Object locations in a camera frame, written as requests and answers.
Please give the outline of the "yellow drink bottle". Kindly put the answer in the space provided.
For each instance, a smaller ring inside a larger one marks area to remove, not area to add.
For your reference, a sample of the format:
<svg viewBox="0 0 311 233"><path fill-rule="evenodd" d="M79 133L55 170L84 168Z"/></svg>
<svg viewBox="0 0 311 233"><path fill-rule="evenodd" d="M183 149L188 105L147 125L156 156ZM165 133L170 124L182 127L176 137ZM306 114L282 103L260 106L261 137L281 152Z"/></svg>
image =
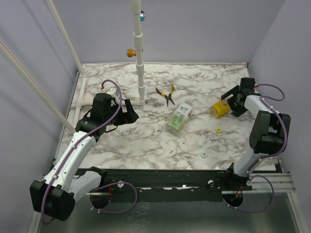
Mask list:
<svg viewBox="0 0 311 233"><path fill-rule="evenodd" d="M228 103L224 100L219 100L209 108L209 113L214 118L218 118L229 112L229 110L230 106L228 105Z"/></svg>

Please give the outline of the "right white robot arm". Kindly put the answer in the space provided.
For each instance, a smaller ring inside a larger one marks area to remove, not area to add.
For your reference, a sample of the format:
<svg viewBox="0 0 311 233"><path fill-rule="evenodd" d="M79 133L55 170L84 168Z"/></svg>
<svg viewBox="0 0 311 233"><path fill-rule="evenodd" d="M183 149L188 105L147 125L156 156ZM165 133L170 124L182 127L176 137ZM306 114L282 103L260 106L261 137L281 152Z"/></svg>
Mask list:
<svg viewBox="0 0 311 233"><path fill-rule="evenodd" d="M227 100L234 117L249 112L255 118L249 135L249 148L225 171L224 186L229 190L239 187L241 180L248 179L263 160L278 156L287 146L291 117L266 102L266 99L284 100L284 92L281 91L281 99L275 99L256 93L255 88L254 78L242 78L239 85L221 96L221 100Z"/></svg>

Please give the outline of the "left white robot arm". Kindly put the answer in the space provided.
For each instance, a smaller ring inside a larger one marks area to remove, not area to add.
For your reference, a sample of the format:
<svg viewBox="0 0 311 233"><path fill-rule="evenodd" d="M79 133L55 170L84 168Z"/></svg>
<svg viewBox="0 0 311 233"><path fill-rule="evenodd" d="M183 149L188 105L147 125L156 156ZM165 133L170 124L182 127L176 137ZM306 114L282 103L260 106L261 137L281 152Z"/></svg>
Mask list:
<svg viewBox="0 0 311 233"><path fill-rule="evenodd" d="M96 145L109 125L118 127L135 123L139 118L129 99L116 99L107 93L96 94L92 108L77 122L73 138L61 159L41 181L30 186L33 209L44 216L65 221L76 202L89 191L110 190L107 171L89 168L79 178L76 172L88 152Z"/></svg>

